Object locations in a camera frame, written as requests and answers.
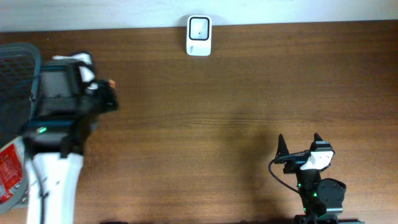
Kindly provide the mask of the red snack bag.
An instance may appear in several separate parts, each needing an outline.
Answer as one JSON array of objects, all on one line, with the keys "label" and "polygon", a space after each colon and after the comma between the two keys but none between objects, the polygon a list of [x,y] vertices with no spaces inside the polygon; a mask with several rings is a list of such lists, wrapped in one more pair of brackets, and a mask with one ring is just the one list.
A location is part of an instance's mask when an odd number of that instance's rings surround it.
[{"label": "red snack bag", "polygon": [[1,203],[7,202],[19,188],[22,176],[22,165],[15,144],[1,150]]}]

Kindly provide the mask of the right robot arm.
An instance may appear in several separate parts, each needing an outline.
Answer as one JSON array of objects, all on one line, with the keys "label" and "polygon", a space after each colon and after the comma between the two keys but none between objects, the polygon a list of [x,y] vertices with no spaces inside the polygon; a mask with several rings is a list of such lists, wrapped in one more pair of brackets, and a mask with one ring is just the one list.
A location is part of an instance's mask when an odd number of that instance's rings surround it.
[{"label": "right robot arm", "polygon": [[343,212],[346,185],[339,180],[321,178],[321,172],[331,166],[335,152],[328,141],[318,133],[310,149],[290,153],[283,135],[279,135],[278,147],[273,164],[283,164],[284,174],[294,174],[297,186],[291,187],[280,181],[285,187],[299,194],[303,215],[296,215],[294,223],[338,223],[338,215]]}]

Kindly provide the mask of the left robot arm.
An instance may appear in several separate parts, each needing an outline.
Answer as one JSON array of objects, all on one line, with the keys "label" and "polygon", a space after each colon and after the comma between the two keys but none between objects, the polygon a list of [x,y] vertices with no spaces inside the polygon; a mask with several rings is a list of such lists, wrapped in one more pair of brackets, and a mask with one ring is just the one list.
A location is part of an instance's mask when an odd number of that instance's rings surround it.
[{"label": "left robot arm", "polygon": [[85,142],[99,115],[119,103],[112,80],[86,80],[92,64],[75,58],[44,63],[32,117],[21,129],[29,178],[28,223],[73,223]]}]

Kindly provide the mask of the orange tissue pack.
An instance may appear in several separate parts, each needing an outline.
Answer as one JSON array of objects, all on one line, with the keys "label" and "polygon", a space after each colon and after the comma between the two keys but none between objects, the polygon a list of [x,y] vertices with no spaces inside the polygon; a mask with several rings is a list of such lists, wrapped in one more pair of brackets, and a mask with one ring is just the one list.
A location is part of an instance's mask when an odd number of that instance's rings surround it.
[{"label": "orange tissue pack", "polygon": [[108,80],[108,83],[109,83],[110,87],[112,87],[114,89],[116,88],[116,82],[114,80]]}]

